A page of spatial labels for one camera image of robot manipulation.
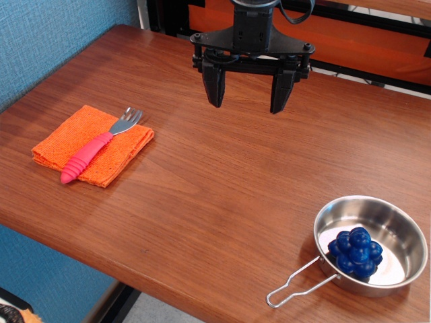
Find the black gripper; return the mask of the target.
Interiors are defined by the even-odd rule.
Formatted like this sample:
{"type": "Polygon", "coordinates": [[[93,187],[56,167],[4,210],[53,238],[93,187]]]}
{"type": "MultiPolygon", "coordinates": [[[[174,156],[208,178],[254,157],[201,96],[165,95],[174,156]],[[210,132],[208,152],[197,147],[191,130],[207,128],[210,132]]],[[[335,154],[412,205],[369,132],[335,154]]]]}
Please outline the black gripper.
{"type": "Polygon", "coordinates": [[[190,37],[195,47],[193,67],[202,72],[207,99],[216,108],[224,98],[225,71],[274,75],[272,114],[284,110],[295,79],[308,78],[314,45],[277,30],[273,25],[273,10],[271,6],[236,5],[233,26],[190,37]]]}

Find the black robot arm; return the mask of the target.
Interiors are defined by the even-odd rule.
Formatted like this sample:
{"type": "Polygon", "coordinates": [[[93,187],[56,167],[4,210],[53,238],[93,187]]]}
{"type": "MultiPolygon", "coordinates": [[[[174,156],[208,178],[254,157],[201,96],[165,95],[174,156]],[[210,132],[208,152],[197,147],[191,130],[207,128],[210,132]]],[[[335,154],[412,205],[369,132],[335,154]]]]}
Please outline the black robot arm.
{"type": "Polygon", "coordinates": [[[273,24],[281,1],[234,1],[234,23],[224,30],[196,33],[193,67],[202,74],[210,104],[219,108],[225,93],[226,72],[270,75],[270,112],[281,112],[294,84],[306,79],[315,47],[282,34],[273,24]]]}

